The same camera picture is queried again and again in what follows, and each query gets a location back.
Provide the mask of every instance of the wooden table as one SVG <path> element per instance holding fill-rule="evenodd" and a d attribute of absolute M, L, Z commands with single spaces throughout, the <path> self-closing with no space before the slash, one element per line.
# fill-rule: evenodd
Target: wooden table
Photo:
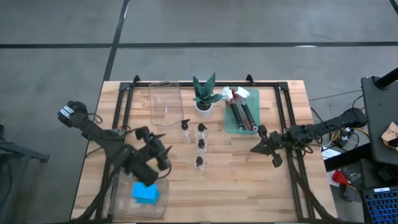
<path fill-rule="evenodd" d="M 287 81 L 297 124 L 313 123 L 304 82 Z M 97 114 L 103 118 L 102 128 L 110 128 L 113 121 L 116 98 L 120 82 L 104 82 L 98 103 Z M 274 89 L 256 87 L 260 94 L 261 124 L 268 133 L 280 130 L 279 114 Z M 173 170 L 168 176 L 169 205 L 162 218 L 136 218 L 121 214 L 114 215 L 114 222 L 292 222 L 297 221 L 289 170 L 284 150 L 278 150 L 283 164 L 274 168 L 271 156 L 249 152 L 259 142 L 254 135 L 228 134 L 223 131 L 224 104 L 217 102 L 211 116 L 200 119 L 195 114 L 193 88 L 182 88 L 185 119 L 190 126 L 204 123 L 209 129 L 208 167 L 203 175 L 193 169 L 196 155 L 194 144 L 184 144 L 178 135 L 178 128 L 157 128 L 150 123 L 150 102 L 147 88 L 134 87 L 129 115 L 132 128 L 148 126 L 155 133 L 167 133 L 162 138 L 165 146 L 173 145 L 169 153 Z M 287 126 L 290 126 L 287 107 L 282 95 Z M 132 134 L 126 142 L 135 146 L 142 143 Z M 98 145 L 91 142 L 88 152 Z M 312 192 L 320 203 L 336 216 L 320 150 L 314 147 L 313 154 L 304 157 L 308 181 Z M 98 193 L 105 155 L 103 151 L 93 153 L 85 159 L 81 173 L 72 218 L 78 217 Z M 302 207 L 305 201 L 301 195 Z"/>

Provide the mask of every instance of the blue sponge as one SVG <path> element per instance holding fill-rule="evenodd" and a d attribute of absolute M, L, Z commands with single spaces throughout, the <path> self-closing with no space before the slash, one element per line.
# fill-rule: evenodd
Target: blue sponge
<path fill-rule="evenodd" d="M 131 196 L 137 199 L 137 203 L 155 204 L 160 197 L 160 192 L 156 184 L 146 187 L 142 182 L 135 182 Z"/>

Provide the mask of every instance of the concrete floor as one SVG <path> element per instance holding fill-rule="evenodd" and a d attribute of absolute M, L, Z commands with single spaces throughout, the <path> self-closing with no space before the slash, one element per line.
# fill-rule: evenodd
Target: concrete floor
<path fill-rule="evenodd" d="M 122 3 L 0 0 L 0 44 L 111 43 Z M 388 0 L 131 0 L 121 42 L 398 41 L 397 22 Z M 109 49 L 0 49 L 5 137 L 51 154 L 48 164 L 31 162 L 13 223 L 68 220 L 87 141 L 56 114 L 72 99 L 95 110 L 108 57 Z M 189 80 L 213 72 L 219 80 L 242 80 L 251 74 L 305 80 L 312 100 L 359 90 L 361 77 L 386 74 L 396 58 L 398 47 L 119 49 L 110 80 Z M 310 103 L 328 119 L 360 94 Z M 335 202 L 339 217 L 362 220 L 360 203 Z"/>

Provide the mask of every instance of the small bottle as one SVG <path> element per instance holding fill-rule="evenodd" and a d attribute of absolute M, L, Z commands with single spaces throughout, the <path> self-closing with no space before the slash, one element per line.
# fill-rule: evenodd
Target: small bottle
<path fill-rule="evenodd" d="M 207 143 L 204 139 L 199 139 L 198 141 L 198 147 L 197 147 L 197 152 L 198 154 L 204 154 L 207 152 Z"/>
<path fill-rule="evenodd" d="M 206 169 L 206 166 L 207 166 L 206 155 L 205 154 L 197 155 L 194 163 L 194 167 L 196 168 L 196 170 L 204 171 Z"/>
<path fill-rule="evenodd" d="M 191 119 L 185 119 L 181 121 L 181 128 L 182 128 L 182 142 L 184 143 L 191 143 L 193 142 L 193 131 L 188 127 L 188 121 Z"/>
<path fill-rule="evenodd" d="M 208 134 L 208 131 L 207 131 L 206 126 L 204 124 L 200 123 L 198 125 L 198 129 L 195 132 L 196 141 L 199 141 L 199 139 L 204 139 L 206 141 L 207 134 Z"/>

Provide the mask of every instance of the clear plastic box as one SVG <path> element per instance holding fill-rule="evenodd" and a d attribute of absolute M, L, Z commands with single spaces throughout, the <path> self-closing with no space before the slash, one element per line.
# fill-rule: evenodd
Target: clear plastic box
<path fill-rule="evenodd" d="M 135 181 L 131 174 L 126 175 L 124 172 L 120 172 L 113 215 L 145 218 L 163 217 L 168 204 L 169 181 L 167 179 L 156 180 L 157 190 L 160 191 L 160 197 L 156 204 L 137 203 L 136 199 L 131 197 Z"/>
<path fill-rule="evenodd" d="M 172 126 L 184 119 L 184 110 L 178 82 L 164 81 L 148 86 L 150 95 L 150 122 L 157 126 Z"/>

